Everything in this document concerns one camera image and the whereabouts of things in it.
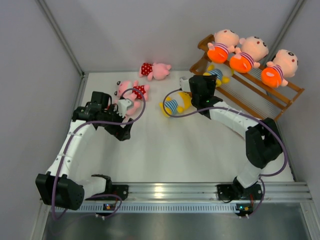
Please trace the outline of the yellow doll blue striped front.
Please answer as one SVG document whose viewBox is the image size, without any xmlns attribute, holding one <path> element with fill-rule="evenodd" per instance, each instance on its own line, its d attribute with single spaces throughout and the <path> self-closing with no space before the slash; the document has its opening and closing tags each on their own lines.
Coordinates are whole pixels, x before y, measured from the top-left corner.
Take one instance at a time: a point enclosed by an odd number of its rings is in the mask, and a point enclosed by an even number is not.
<svg viewBox="0 0 320 240">
<path fill-rule="evenodd" d="M 216 75 L 216 87 L 220 87 L 230 81 L 230 78 L 234 75 L 234 70 L 225 64 L 210 64 L 203 75 Z"/>
</svg>

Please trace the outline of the yellow doll blue striped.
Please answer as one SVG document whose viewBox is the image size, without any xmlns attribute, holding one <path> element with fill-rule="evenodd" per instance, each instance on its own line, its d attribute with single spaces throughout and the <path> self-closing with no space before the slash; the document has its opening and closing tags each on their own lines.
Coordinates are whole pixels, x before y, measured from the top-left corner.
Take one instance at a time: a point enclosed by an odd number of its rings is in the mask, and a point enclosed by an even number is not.
<svg viewBox="0 0 320 240">
<path fill-rule="evenodd" d="M 177 114 L 182 114 L 190 108 L 192 105 L 191 100 L 192 98 L 189 93 L 177 91 L 170 96 L 167 96 L 164 99 L 164 102 L 160 102 L 159 107 L 165 117 L 170 117 L 168 114 L 175 116 Z"/>
<path fill-rule="evenodd" d="M 203 75 L 216 75 L 216 87 L 220 87 L 230 81 L 230 78 L 234 75 L 234 70 L 225 64 L 210 64 Z"/>
</svg>

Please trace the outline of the pink pig doll front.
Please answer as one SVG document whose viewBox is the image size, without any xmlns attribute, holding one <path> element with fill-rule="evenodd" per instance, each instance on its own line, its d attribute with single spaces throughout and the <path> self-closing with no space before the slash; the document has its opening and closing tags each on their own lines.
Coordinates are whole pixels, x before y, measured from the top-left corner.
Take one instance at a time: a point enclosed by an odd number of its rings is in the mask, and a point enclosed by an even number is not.
<svg viewBox="0 0 320 240">
<path fill-rule="evenodd" d="M 126 115 L 124 120 L 128 121 L 130 117 L 132 117 L 136 111 L 139 109 L 139 107 L 141 106 L 141 103 L 139 101 L 134 101 L 133 102 L 133 107 L 131 107 L 129 110 L 126 111 Z"/>
</svg>

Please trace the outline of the large boy doll orange shorts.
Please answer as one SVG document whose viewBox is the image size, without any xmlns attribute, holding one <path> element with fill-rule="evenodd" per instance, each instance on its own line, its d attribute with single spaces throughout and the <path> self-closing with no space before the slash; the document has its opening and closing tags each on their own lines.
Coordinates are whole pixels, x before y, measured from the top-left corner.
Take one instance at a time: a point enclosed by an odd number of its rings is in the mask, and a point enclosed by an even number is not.
<svg viewBox="0 0 320 240">
<path fill-rule="evenodd" d="M 207 43 L 207 56 L 213 63 L 223 64 L 229 54 L 235 51 L 240 37 L 230 29 L 220 30 L 213 36 L 214 42 Z"/>
</svg>

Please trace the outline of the boy doll orange shorts front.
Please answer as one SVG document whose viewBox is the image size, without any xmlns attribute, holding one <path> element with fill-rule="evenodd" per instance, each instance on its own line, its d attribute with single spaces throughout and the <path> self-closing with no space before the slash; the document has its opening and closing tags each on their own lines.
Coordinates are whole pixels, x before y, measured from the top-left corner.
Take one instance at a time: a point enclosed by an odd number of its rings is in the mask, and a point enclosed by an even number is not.
<svg viewBox="0 0 320 240">
<path fill-rule="evenodd" d="M 260 79 L 270 88 L 285 87 L 289 83 L 287 79 L 295 75 L 298 63 L 298 58 L 293 52 L 280 49 L 273 60 L 266 63 Z"/>
</svg>

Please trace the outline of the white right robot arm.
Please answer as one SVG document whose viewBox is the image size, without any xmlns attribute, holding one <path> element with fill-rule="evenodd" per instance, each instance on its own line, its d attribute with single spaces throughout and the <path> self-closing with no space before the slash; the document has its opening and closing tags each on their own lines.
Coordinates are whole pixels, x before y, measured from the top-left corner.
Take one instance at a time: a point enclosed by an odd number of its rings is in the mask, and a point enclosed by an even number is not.
<svg viewBox="0 0 320 240">
<path fill-rule="evenodd" d="M 180 79 L 179 84 L 184 92 L 191 93 L 191 104 L 198 113 L 224 124 L 245 141 L 247 162 L 231 184 L 217 186 L 218 199 L 223 202 L 261 200 L 258 179 L 263 169 L 283 153 L 284 144 L 273 119 L 247 115 L 215 96 L 216 80 L 216 75 L 194 75 Z"/>
</svg>

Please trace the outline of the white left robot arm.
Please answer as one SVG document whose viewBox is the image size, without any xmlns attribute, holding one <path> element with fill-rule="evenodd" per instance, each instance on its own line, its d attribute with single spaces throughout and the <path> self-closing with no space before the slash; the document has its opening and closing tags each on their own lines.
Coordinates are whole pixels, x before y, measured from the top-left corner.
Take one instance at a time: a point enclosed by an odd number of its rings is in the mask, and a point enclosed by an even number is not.
<svg viewBox="0 0 320 240">
<path fill-rule="evenodd" d="M 94 91 L 85 106 L 73 111 L 68 134 L 54 162 L 45 174 L 38 174 L 35 179 L 44 204 L 77 210 L 92 196 L 107 200 L 115 193 L 109 176 L 92 173 L 97 161 L 83 160 L 82 156 L 98 128 L 119 141 L 130 139 L 132 125 L 121 126 L 121 123 L 133 107 L 134 102 L 129 98 L 121 97 L 112 103 L 111 95 Z"/>
</svg>

